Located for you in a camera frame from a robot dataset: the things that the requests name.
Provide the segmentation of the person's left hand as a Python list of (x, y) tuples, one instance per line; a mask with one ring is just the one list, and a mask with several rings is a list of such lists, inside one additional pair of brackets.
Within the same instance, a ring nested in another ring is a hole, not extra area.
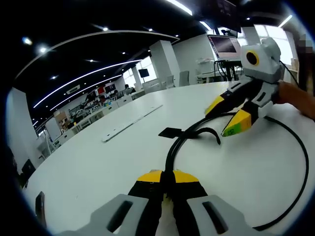
[(176, 221), (173, 216), (172, 201), (162, 202), (162, 214), (156, 231), (156, 236), (179, 236)]

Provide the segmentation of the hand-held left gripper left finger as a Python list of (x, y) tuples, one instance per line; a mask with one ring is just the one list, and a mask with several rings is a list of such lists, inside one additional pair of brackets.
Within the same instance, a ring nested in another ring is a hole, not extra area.
[(119, 194), (95, 210), (87, 225), (60, 236), (154, 236), (161, 217), (162, 170), (140, 176), (128, 194)]

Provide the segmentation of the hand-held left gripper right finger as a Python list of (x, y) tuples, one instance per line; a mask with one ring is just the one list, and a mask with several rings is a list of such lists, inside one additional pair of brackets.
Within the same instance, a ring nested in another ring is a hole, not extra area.
[(242, 212), (217, 195), (208, 195), (199, 180), (171, 172), (173, 215), (181, 236), (270, 236), (249, 226)]

